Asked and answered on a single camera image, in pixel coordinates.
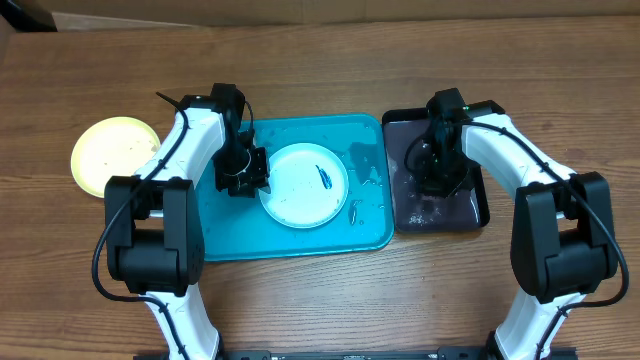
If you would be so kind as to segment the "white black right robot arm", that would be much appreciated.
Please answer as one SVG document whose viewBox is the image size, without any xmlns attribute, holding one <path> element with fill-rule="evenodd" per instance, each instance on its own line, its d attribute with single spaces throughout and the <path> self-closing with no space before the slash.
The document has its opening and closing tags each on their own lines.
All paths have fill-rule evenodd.
<svg viewBox="0 0 640 360">
<path fill-rule="evenodd" d="M 430 154 L 406 160 L 425 195 L 450 197 L 485 168 L 514 201 L 510 261 L 519 291 L 488 338 L 486 359 L 544 359 L 570 312 L 608 307 L 629 290 L 615 239 L 610 189 L 597 172 L 578 174 L 539 150 L 493 101 L 432 98 L 418 141 Z"/>
</svg>

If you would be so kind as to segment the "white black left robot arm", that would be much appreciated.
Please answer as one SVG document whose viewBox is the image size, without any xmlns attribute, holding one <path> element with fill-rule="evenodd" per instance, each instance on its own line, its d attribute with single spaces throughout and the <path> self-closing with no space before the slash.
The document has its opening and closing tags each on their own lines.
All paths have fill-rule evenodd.
<svg viewBox="0 0 640 360">
<path fill-rule="evenodd" d="M 207 165 L 214 186 L 231 197 L 269 189 L 266 151 L 253 128 L 241 128 L 251 109 L 231 89 L 172 100 L 175 123 L 154 157 L 131 176 L 105 187 L 105 228 L 91 275 L 105 298 L 144 303 L 167 341 L 169 359 L 220 359 L 221 336 L 208 319 L 198 286 L 204 231 L 196 187 Z"/>
</svg>

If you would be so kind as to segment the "light blue plate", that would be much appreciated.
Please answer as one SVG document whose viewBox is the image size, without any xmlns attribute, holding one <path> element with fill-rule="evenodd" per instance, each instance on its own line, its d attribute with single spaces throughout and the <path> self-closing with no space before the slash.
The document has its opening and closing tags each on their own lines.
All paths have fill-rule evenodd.
<svg viewBox="0 0 640 360">
<path fill-rule="evenodd" d="M 264 210 L 278 223 L 310 229 L 332 220 L 349 190 L 347 170 L 329 149 L 312 143 L 283 147 L 269 158 L 269 191 Z"/>
</svg>

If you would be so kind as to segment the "yellow plate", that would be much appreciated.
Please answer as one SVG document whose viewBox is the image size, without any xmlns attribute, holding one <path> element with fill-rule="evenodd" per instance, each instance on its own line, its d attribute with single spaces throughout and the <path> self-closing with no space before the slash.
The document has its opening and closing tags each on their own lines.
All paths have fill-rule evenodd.
<svg viewBox="0 0 640 360">
<path fill-rule="evenodd" d="M 72 176 L 86 193 L 104 197 L 112 176 L 131 176 L 161 145 L 156 132 L 132 117 L 118 116 L 92 125 L 76 141 L 70 159 Z"/>
</svg>

